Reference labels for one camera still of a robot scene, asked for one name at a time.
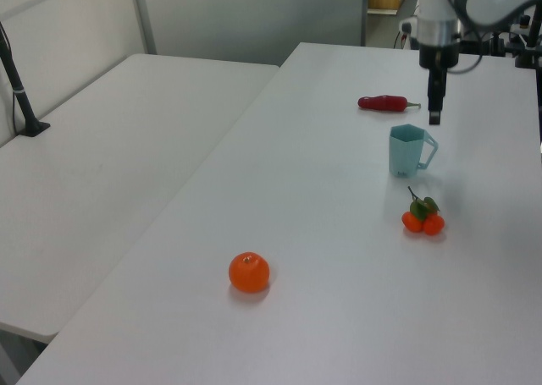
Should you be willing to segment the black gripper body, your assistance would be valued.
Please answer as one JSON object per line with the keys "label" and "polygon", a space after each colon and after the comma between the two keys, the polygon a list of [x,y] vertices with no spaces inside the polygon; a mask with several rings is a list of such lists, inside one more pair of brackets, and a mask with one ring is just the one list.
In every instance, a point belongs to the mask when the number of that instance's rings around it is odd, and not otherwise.
{"label": "black gripper body", "polygon": [[419,46],[419,64],[425,69],[450,69],[459,60],[460,44],[454,43],[442,47]]}

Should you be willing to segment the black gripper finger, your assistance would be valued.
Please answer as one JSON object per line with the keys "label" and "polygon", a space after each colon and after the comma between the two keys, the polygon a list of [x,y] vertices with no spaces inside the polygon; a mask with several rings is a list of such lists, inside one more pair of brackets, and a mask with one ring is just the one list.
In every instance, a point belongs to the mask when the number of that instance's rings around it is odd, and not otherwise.
{"label": "black gripper finger", "polygon": [[443,69],[431,69],[428,81],[429,124],[440,125],[441,112],[446,92],[447,72]]}

